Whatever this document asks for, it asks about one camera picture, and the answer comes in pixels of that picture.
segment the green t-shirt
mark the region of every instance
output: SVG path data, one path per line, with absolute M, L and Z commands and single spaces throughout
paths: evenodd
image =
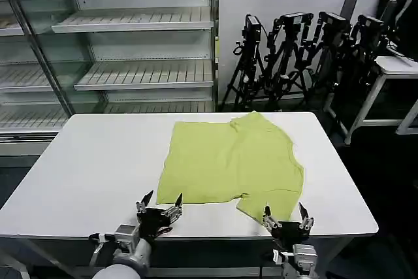
M 157 203 L 174 203 L 180 193 L 191 204 L 241 198 L 237 208 L 259 222 L 266 204 L 288 220 L 303 181 L 291 139 L 257 112 L 229 123 L 177 122 Z

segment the cabinet shelf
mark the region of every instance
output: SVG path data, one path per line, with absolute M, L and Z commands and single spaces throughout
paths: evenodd
M 1 106 L 0 134 L 57 132 L 67 120 L 61 105 Z
M 212 112 L 211 101 L 177 101 L 167 103 L 109 103 L 105 114 Z
M 52 26 L 55 33 L 210 29 L 209 7 L 85 10 Z
M 0 36 L 23 35 L 24 32 L 13 16 L 0 17 Z
M 97 62 L 74 85 L 78 91 L 212 87 L 209 59 Z
M 71 84 L 74 80 L 71 71 L 79 69 L 71 63 L 61 64 L 59 68 L 63 74 L 57 74 L 62 86 Z M 32 91 L 52 91 L 48 79 L 38 63 L 0 66 L 0 93 L 21 93 Z

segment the table leg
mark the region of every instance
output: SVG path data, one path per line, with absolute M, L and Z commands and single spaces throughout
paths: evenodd
M 316 243 L 315 249 L 318 254 L 316 272 L 324 275 L 331 261 L 353 240 L 353 237 L 321 238 Z
M 334 94 L 330 93 L 327 97 L 327 101 L 325 102 L 323 110 L 325 112 L 328 112 L 331 115 L 332 119 L 336 119 L 337 115 L 335 111 L 333 111 L 333 109 L 331 108 L 331 103 L 333 99 L 334 99 Z M 342 122 L 339 122 L 339 124 L 340 124 L 341 130 L 344 132 L 345 135 L 347 135 L 348 131 L 345 125 Z
M 372 89 L 367 95 L 367 98 L 364 101 L 363 106 L 360 109 L 360 112 L 357 114 L 357 117 L 355 117 L 353 125 L 350 127 L 350 130 L 348 131 L 346 139 L 344 140 L 344 142 L 347 145 L 351 144 L 351 136 L 353 135 L 353 132 L 362 125 L 364 119 L 366 118 L 368 112 L 370 111 L 370 108 L 372 108 L 374 101 L 378 97 L 379 92 L 381 88 L 383 87 L 385 81 L 386 81 L 386 75 L 381 74 L 378 76 L 377 80 L 374 82 Z
M 24 264 L 20 263 L 17 259 L 14 259 L 2 250 L 0 250 L 0 264 L 7 265 L 17 270 L 20 273 L 20 276 L 22 276 L 22 279 L 31 278 Z
M 405 134 L 418 134 L 418 128 L 410 129 L 411 123 L 418 115 L 418 101 L 412 106 L 411 110 L 406 115 L 405 119 L 399 125 L 396 130 L 396 134 L 405 135 Z
M 20 243 L 22 243 L 24 246 L 28 247 L 30 250 L 34 251 L 36 254 L 40 255 L 41 257 L 45 258 L 51 264 L 58 267 L 62 271 L 66 272 L 69 276 L 73 277 L 74 279 L 82 279 L 81 276 L 77 275 L 73 269 L 71 269 L 69 266 L 66 266 L 65 264 L 59 262 L 56 258 L 54 258 L 49 253 L 45 252 L 42 248 L 37 246 L 34 242 L 30 241 L 27 238 L 18 237 L 17 238 Z

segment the white desk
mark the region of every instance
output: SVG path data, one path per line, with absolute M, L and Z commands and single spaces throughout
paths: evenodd
M 134 223 L 135 202 L 157 191 L 174 122 L 228 122 L 242 115 L 77 114 L 0 210 L 0 236 L 86 238 Z M 376 233 L 377 223 L 317 118 L 309 112 L 264 115 L 291 137 L 304 166 L 300 202 L 315 218 L 311 236 Z M 165 239 L 268 237 L 235 209 L 237 202 L 184 205 Z M 293 219 L 300 219 L 297 208 Z
M 384 125 L 400 125 L 402 120 L 399 119 L 375 119 L 375 120 L 366 120 L 367 114 L 369 113 L 374 101 L 378 97 L 384 83 L 388 79 L 402 79 L 402 78 L 410 78 L 416 79 L 418 78 L 418 63 L 409 60 L 406 57 L 399 57 L 399 56 L 380 56 L 376 59 L 377 65 L 380 66 L 381 72 L 374 82 L 372 89 L 370 90 L 369 94 L 367 95 L 366 100 L 364 101 L 359 113 L 357 114 L 353 125 L 347 130 L 344 125 L 341 125 L 343 132 L 346 134 L 346 138 L 344 142 L 347 145 L 351 144 L 351 136 L 353 135 L 354 131 L 362 126 L 384 126 Z M 325 110 L 330 112 L 331 115 L 335 116 L 335 112 L 331 109 L 332 97 L 329 98 L 327 104 L 325 105 Z M 416 117 L 418 112 L 418 102 L 416 106 L 412 108 L 411 112 L 407 118 L 415 115 L 413 118 Z M 402 130 L 408 128 L 411 121 L 405 121 L 402 124 Z

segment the robotic hand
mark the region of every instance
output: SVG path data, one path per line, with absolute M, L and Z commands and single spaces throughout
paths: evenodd
M 309 217 L 308 211 L 300 203 L 299 210 L 302 216 L 301 223 L 278 222 L 271 216 L 270 207 L 265 207 L 263 225 L 274 239 L 273 261 L 283 267 L 284 278 L 318 278 L 315 273 L 315 248 L 312 245 L 301 244 L 308 239 L 314 219 Z
M 141 279 L 150 267 L 150 255 L 155 239 L 163 233 L 170 232 L 174 223 L 182 215 L 182 194 L 174 206 L 167 210 L 147 208 L 153 191 L 137 202 L 138 226 L 120 225 L 114 235 L 97 233 L 90 240 L 97 244 L 90 265 L 94 266 L 101 248 L 106 242 L 116 245 L 111 266 L 99 271 L 94 279 Z

